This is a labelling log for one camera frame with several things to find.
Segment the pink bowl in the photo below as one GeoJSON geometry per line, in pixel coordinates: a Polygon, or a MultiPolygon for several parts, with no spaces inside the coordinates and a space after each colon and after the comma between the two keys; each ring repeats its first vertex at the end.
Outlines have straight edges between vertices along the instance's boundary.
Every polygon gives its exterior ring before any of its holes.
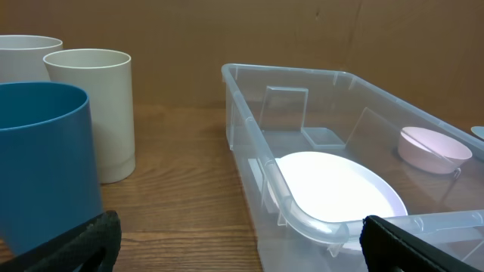
{"type": "Polygon", "coordinates": [[[472,151],[454,138],[412,126],[401,129],[398,153],[408,164],[439,175],[451,174],[473,157],[472,151]]]}

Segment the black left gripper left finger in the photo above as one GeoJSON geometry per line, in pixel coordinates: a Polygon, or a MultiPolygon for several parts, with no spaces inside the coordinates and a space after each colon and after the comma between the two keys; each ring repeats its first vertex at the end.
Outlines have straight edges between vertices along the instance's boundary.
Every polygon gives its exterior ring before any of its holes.
{"type": "Polygon", "coordinates": [[[111,272],[122,240],[114,210],[106,211],[1,264],[1,272],[111,272]]]}

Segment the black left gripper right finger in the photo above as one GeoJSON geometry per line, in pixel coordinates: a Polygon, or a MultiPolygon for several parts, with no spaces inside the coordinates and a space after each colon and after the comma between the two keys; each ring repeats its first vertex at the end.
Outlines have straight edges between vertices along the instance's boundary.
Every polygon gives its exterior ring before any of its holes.
{"type": "Polygon", "coordinates": [[[376,215],[363,219],[359,242],[369,272],[479,272],[376,215]]]}

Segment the light blue plate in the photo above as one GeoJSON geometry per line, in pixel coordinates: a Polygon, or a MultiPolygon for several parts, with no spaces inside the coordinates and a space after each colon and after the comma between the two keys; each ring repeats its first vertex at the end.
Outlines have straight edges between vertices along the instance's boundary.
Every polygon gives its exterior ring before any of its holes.
{"type": "Polygon", "coordinates": [[[473,126],[471,131],[478,137],[484,140],[484,126],[473,126]]]}

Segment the pink plate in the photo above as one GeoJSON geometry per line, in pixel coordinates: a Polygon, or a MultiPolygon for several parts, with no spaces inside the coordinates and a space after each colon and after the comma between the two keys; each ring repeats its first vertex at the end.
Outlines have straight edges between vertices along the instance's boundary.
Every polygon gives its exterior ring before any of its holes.
{"type": "Polygon", "coordinates": [[[276,159],[276,163],[303,212],[319,221],[349,222],[368,215],[407,216],[401,197],[380,176],[341,156],[305,151],[276,159]]]}

